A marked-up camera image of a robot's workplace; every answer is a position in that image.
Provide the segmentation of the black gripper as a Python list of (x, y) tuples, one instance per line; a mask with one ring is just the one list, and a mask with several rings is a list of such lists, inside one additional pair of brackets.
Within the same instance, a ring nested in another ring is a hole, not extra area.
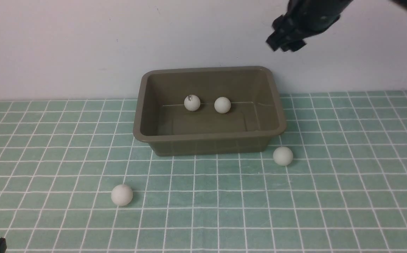
[(284, 20), (292, 20), (292, 24), (311, 32), (324, 32), (335, 22), (341, 13), (350, 5), (352, 0), (289, 0), (287, 12), (279, 16), (272, 23), (275, 30), (266, 39), (266, 44), (274, 52), (295, 52), (303, 48), (307, 43), (286, 36), (283, 30), (277, 30), (284, 26)]

